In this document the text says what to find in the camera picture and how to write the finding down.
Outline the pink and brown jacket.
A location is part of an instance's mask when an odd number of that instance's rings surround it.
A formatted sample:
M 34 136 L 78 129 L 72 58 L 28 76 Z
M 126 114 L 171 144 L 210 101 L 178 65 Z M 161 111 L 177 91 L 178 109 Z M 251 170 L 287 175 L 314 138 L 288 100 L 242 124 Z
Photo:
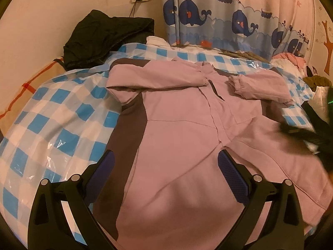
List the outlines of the pink and brown jacket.
M 221 150 L 268 181 L 291 180 L 305 230 L 328 212 L 328 173 L 279 130 L 293 98 L 275 69 L 231 75 L 207 62 L 119 59 L 106 88 L 121 113 L 107 143 L 115 167 L 93 215 L 121 249 L 214 249 L 243 209 Z

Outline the blue white checkered quilt bag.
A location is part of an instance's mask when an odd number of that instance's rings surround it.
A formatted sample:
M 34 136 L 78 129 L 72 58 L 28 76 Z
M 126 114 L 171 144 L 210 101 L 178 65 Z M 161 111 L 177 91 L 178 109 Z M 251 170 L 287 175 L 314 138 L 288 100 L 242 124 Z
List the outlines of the blue white checkered quilt bag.
M 216 69 L 247 75 L 271 65 L 212 51 L 172 50 L 126 44 L 97 67 L 76 69 L 42 84 L 1 141 L 1 215 L 22 244 L 40 181 L 68 179 L 102 156 L 120 112 L 106 90 L 117 59 L 207 61 Z

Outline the whale pattern curtain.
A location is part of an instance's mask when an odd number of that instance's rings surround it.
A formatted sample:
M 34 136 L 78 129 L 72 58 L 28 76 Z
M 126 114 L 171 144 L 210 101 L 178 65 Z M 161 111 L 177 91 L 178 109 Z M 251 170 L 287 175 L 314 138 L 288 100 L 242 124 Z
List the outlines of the whale pattern curtain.
M 163 0 L 167 40 L 265 59 L 307 58 L 314 36 L 313 0 Z

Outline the beige pillow with red stripes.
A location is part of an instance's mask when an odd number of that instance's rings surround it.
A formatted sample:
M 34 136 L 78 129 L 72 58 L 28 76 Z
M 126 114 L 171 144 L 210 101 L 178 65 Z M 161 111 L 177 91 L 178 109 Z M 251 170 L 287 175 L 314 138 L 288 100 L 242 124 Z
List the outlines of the beige pillow with red stripes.
M 37 89 L 46 81 L 63 74 L 65 71 L 64 60 L 62 57 L 58 57 L 19 87 L 13 100 L 6 108 L 1 108 L 1 139 Z

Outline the white folded cloth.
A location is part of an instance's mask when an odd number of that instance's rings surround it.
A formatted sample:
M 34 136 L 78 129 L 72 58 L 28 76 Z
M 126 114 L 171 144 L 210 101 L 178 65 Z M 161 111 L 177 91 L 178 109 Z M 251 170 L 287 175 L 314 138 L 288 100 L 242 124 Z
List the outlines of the white folded cloth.
M 154 45 L 159 47 L 170 47 L 170 44 L 163 38 L 157 37 L 157 36 L 148 36 L 146 38 L 146 44 L 147 45 Z

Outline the black garment pile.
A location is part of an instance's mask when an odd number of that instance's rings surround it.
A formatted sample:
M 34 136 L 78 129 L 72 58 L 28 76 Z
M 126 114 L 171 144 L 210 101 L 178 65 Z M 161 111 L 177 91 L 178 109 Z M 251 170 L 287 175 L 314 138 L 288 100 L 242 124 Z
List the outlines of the black garment pile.
M 75 27 L 64 45 L 64 68 L 92 68 L 104 64 L 112 51 L 128 43 L 145 44 L 154 35 L 154 19 L 109 17 L 92 10 Z

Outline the tree wall sticker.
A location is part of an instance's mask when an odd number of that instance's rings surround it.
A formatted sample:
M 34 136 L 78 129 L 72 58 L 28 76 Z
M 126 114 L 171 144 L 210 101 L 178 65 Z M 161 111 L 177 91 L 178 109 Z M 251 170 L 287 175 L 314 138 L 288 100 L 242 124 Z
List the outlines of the tree wall sticker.
M 332 79 L 332 20 L 323 5 L 318 5 L 315 11 L 315 57 L 318 70 Z

